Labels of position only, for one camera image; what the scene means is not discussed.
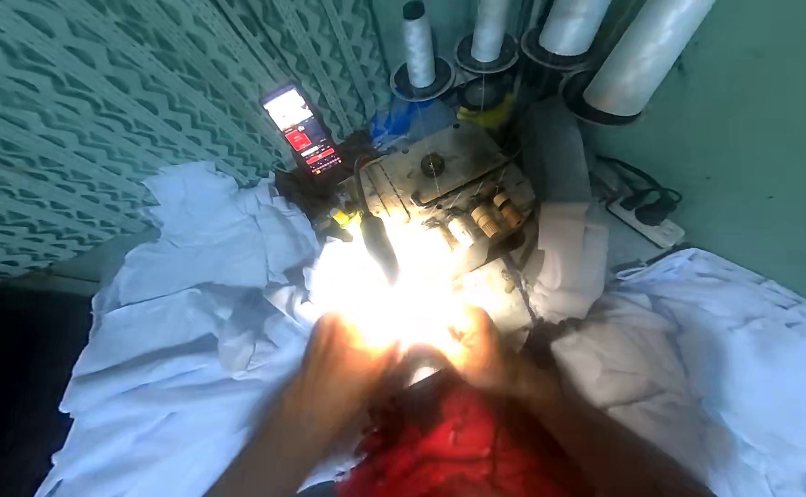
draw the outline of textured wall panel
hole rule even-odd
[[[0,0],[0,279],[143,230],[163,165],[283,167],[292,80],[337,140],[387,106],[367,0]]]

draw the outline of smartphone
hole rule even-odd
[[[313,174],[326,173],[342,159],[303,95],[295,83],[289,83],[260,98],[259,103],[301,157],[299,165],[304,163]]]

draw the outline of green wall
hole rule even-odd
[[[682,192],[689,242],[806,297],[806,2],[718,0],[643,119],[584,131]]]

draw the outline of power strip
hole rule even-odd
[[[657,226],[642,224],[636,219],[634,214],[635,209],[627,210],[621,207],[622,200],[622,198],[618,198],[618,200],[607,204],[605,208],[619,220],[624,221],[634,230],[639,231],[642,236],[648,238],[655,245],[662,249],[669,249],[673,245],[682,242],[682,239],[685,238],[685,230],[670,220],[663,220],[663,222]]]

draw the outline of sewing machine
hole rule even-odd
[[[488,311],[503,333],[530,326],[509,254],[524,251],[536,232],[529,221],[535,192],[484,130],[456,123],[365,164],[360,175],[366,204],[384,221],[401,265],[442,258],[441,266],[452,265],[454,291]],[[356,182],[343,186],[340,209],[353,216]],[[424,291],[430,302],[431,288]]]

